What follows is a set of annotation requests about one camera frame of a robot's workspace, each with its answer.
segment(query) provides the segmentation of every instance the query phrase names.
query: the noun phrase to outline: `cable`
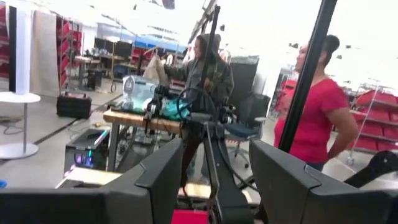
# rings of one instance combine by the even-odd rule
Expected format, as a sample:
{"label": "cable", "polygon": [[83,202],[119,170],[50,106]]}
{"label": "cable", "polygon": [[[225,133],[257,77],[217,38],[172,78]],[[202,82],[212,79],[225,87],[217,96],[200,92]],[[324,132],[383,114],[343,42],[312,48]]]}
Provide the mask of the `cable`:
{"label": "cable", "polygon": [[217,120],[217,109],[216,109],[216,105],[214,104],[213,99],[211,99],[211,96],[205,90],[202,90],[202,89],[199,89],[199,88],[196,88],[196,87],[188,87],[188,88],[182,90],[180,94],[178,94],[178,97],[177,97],[177,113],[180,116],[180,119],[181,120],[183,119],[181,108],[180,108],[180,100],[182,99],[183,94],[186,91],[188,91],[188,90],[195,90],[195,91],[201,93],[203,96],[208,97],[208,99],[210,100],[211,109],[214,112],[213,119],[214,119],[214,121],[216,121]]}
{"label": "cable", "polygon": [[[183,116],[182,116],[182,113],[181,113],[181,109],[180,109],[179,102],[180,102],[180,100],[181,100],[182,95],[183,95],[186,91],[188,91],[188,90],[196,90],[196,91],[198,91],[199,93],[201,93],[201,94],[207,96],[207,97],[210,99],[210,105],[212,106],[212,109],[213,109],[213,111],[215,112],[214,115],[213,115],[213,119],[214,119],[214,121],[217,121],[217,120],[218,120],[218,119],[217,119],[217,114],[218,114],[218,113],[217,113],[217,110],[216,110],[216,106],[215,106],[215,104],[214,104],[214,101],[213,101],[213,99],[211,99],[211,96],[210,96],[207,92],[203,91],[202,89],[199,89],[199,88],[189,88],[189,87],[186,88],[186,89],[184,89],[184,90],[178,95],[178,97],[177,97],[177,111],[178,111],[178,115],[180,116],[180,118],[183,119]],[[253,186],[253,185],[251,185],[250,183],[248,183],[247,181],[245,181],[245,179],[244,179],[243,177],[241,177],[241,176],[232,168],[231,164],[228,162],[228,161],[229,161],[228,157],[226,157],[222,151],[220,151],[220,154],[221,154],[221,158],[224,160],[224,163],[226,164],[227,168],[233,173],[233,175],[234,175],[236,178],[238,178],[241,182],[245,183],[249,188],[251,188],[251,189],[253,189],[254,191],[258,192],[258,189],[257,189],[255,186]]]}
{"label": "cable", "polygon": [[[15,126],[16,123],[22,120],[21,116],[0,116],[0,126],[4,126],[5,129],[2,132],[3,135],[10,136],[15,134],[23,133],[23,128]],[[11,128],[18,129],[18,131],[10,132]]]}

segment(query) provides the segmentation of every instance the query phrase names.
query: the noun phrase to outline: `desk leg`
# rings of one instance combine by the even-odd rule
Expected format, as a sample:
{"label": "desk leg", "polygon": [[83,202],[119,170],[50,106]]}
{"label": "desk leg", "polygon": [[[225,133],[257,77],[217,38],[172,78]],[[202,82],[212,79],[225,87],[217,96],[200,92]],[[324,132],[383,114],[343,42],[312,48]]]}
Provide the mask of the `desk leg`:
{"label": "desk leg", "polygon": [[116,155],[118,154],[118,144],[119,144],[119,129],[120,125],[113,123],[111,130],[111,144],[108,149],[108,172],[114,172],[116,170]]}
{"label": "desk leg", "polygon": [[84,86],[83,86],[83,81],[85,79],[85,64],[84,63],[80,63],[80,65],[79,65],[78,78],[79,78],[79,89],[85,90]]}

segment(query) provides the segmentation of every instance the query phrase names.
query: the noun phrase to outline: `blue canopy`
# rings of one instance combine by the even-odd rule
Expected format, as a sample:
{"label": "blue canopy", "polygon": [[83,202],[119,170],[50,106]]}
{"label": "blue canopy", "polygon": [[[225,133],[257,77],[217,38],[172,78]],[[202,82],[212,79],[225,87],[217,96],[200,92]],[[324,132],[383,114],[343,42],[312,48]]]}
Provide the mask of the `blue canopy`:
{"label": "blue canopy", "polygon": [[172,50],[180,53],[182,53],[188,47],[186,45],[181,45],[176,41],[167,41],[165,39],[160,39],[151,35],[142,35],[140,37],[136,37],[134,40],[134,46],[146,49],[158,46],[159,48],[165,50]]}

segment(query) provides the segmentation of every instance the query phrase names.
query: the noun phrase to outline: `white bag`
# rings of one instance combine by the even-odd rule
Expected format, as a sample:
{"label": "white bag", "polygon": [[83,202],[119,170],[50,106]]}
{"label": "white bag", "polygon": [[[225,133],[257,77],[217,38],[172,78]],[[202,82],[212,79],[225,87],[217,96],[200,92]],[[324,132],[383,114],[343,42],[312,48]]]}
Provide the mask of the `white bag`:
{"label": "white bag", "polygon": [[144,78],[158,80],[160,85],[169,86],[169,78],[164,72],[164,67],[158,55],[154,55],[148,63],[147,69],[143,74]]}

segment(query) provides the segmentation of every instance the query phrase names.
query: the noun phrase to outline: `woman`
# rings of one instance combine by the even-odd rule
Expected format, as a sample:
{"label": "woman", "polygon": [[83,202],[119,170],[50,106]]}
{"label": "woman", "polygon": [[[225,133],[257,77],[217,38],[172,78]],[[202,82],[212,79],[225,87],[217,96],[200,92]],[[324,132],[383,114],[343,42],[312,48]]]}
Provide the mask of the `woman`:
{"label": "woman", "polygon": [[[195,41],[194,46],[195,58],[186,63],[181,68],[169,67],[165,65],[165,73],[170,78],[185,82],[186,87],[198,87],[201,79],[201,73],[203,70],[203,64],[209,38],[209,34],[199,35]],[[231,68],[218,55],[220,42],[221,36],[216,34],[214,36],[213,46],[211,48],[209,67],[205,80],[205,90],[210,95],[216,106],[222,103],[222,101],[226,97],[230,96],[234,87]],[[194,100],[196,96],[197,92],[195,91],[187,92],[187,98],[189,101]],[[209,105],[210,102],[205,102],[204,104],[202,104],[201,109],[203,111],[211,111]],[[199,144],[202,142],[202,138],[200,133],[200,127],[198,126],[189,126],[183,130],[182,134],[185,152],[182,161],[181,185],[185,185],[187,181],[186,171],[190,162],[192,161],[192,158],[196,154]],[[208,171],[205,157],[203,160],[201,174],[204,177],[202,178],[202,180],[206,182],[208,177]]]}
{"label": "woman", "polygon": [[[294,136],[290,154],[305,161],[308,165],[322,171],[323,166],[344,151],[358,135],[358,126],[349,112],[347,96],[343,90],[328,78],[325,67],[332,53],[339,47],[340,41],[334,35],[328,35],[312,80],[303,114]],[[308,46],[303,46],[297,57],[295,70],[301,72]],[[281,115],[275,126],[274,146],[278,147],[285,126],[294,91],[288,92],[281,100]],[[332,126],[339,133],[331,149],[327,150]]]}

